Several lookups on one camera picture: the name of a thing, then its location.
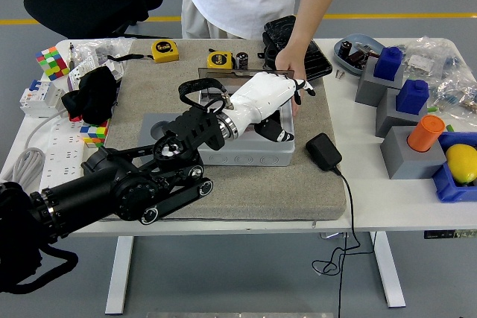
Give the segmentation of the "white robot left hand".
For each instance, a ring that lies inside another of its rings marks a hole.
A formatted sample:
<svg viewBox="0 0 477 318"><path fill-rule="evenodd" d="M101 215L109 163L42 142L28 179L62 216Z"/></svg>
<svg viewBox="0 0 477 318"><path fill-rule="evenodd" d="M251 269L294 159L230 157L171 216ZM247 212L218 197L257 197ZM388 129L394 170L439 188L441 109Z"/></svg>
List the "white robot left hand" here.
<svg viewBox="0 0 477 318"><path fill-rule="evenodd" d="M231 96L233 108L218 113L219 123L225 130L224 138L237 139L249 124L254 124L256 133L270 141L294 140L294 135L285 131L279 120L273 120L271 116L291 98L299 104L301 89L315 95L306 80L264 71L255 74Z"/></svg>

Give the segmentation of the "person's left hand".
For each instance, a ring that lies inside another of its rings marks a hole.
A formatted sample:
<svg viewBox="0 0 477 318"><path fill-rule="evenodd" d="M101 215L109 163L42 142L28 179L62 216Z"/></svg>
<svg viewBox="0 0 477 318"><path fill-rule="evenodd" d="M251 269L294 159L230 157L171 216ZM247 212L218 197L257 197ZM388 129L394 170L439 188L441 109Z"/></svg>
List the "person's left hand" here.
<svg viewBox="0 0 477 318"><path fill-rule="evenodd" d="M290 70L294 72L297 79L306 79L306 70L304 65L304 57L306 54L306 46L300 44L287 44L281 50L275 59L277 70Z"/></svg>

